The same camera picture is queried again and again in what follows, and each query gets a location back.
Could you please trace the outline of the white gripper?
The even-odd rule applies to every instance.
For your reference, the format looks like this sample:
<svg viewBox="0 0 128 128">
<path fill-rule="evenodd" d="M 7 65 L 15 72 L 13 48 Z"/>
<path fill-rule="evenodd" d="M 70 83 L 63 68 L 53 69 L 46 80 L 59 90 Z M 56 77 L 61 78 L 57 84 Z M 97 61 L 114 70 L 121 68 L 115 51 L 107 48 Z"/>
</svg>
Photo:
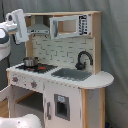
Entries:
<svg viewBox="0 0 128 128">
<path fill-rule="evenodd" d="M 15 34 L 17 44 L 29 40 L 25 15 L 22 9 L 18 9 L 6 15 L 6 27 L 9 33 Z"/>
</svg>

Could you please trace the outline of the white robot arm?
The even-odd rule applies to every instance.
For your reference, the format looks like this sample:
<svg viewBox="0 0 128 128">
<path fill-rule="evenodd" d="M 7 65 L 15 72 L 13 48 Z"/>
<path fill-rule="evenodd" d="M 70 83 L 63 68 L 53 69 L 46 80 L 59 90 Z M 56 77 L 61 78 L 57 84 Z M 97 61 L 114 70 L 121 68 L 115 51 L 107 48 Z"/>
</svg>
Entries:
<svg viewBox="0 0 128 128">
<path fill-rule="evenodd" d="M 5 22 L 0 23 L 0 61 L 10 54 L 10 35 L 15 35 L 17 44 L 29 40 L 22 9 L 8 13 Z M 0 128 L 42 128 L 42 126 L 36 115 L 27 114 L 17 118 L 0 117 Z"/>
</svg>

